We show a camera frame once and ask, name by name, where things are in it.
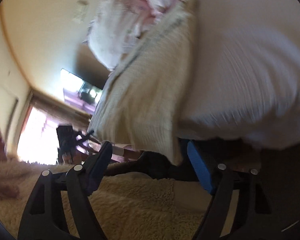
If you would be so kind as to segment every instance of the blue gripper pad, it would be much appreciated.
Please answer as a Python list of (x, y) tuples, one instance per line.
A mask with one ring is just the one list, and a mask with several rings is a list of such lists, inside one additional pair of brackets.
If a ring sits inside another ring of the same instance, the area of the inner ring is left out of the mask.
[(204, 162), (192, 141), (188, 142), (187, 153), (201, 186), (208, 191), (209, 194), (213, 195), (216, 191), (216, 186), (213, 185), (212, 182), (211, 169)]

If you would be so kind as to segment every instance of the beige blanket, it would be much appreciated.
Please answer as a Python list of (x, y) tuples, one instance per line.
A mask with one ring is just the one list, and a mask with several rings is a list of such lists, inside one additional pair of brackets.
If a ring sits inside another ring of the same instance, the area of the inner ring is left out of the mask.
[(181, 163), (175, 128), (192, 69), (195, 5), (177, 4), (110, 75), (89, 126), (98, 140)]
[[(20, 189), (18, 199), (0, 199), (0, 220), (15, 238), (34, 184), (47, 168), (57, 173), (70, 167), (17, 161), (0, 163), (0, 183), (18, 185)], [(179, 182), (179, 185), (175, 182), (123, 175), (105, 177), (89, 200), (108, 239), (191, 239), (208, 207), (210, 196), (195, 182)], [(78, 236), (66, 192), (62, 198), (70, 233)]]

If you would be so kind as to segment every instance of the wall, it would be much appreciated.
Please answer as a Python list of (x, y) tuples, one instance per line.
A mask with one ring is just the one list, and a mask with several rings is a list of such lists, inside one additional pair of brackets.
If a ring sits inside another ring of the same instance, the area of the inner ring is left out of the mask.
[(78, 0), (3, 0), (3, 19), (18, 62), (36, 90), (63, 100), (60, 70), (103, 87), (108, 70), (82, 41), (99, 0), (89, 3), (84, 22), (73, 21)]
[(21, 75), (16, 62), (11, 56), (0, 22), (0, 129), (3, 131), (3, 134), (5, 134), (10, 118), (12, 117), (7, 138), (9, 151), (13, 150), (16, 128), (24, 109), (29, 90), (28, 83)]

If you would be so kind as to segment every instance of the beige carpet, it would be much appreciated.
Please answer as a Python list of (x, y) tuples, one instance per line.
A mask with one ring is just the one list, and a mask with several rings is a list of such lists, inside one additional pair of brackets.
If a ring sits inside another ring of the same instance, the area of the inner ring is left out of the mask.
[[(0, 183), (11, 187), (18, 185), (20, 190), (18, 199), (0, 198), (0, 220), (14, 237), (17, 237), (24, 207), (41, 172), (50, 169), (56, 173), (69, 168), (17, 161), (0, 163)], [(205, 193), (203, 200), (191, 200), (189, 196), (190, 202), (197, 202), (201, 208), (197, 209), (195, 203), (184, 205), (182, 198), (185, 196), (180, 197), (180, 189), (175, 194), (174, 187), (175, 181), (168, 179), (105, 177), (89, 200), (108, 239), (191, 239), (210, 199)], [(70, 233), (78, 236), (66, 192), (63, 203)]]

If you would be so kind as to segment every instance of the white bed sheet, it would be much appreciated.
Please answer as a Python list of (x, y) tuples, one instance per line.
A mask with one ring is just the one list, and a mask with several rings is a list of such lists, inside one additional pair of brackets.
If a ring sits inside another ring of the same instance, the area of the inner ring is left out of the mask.
[(300, 4), (200, 0), (194, 77), (177, 135), (300, 142)]

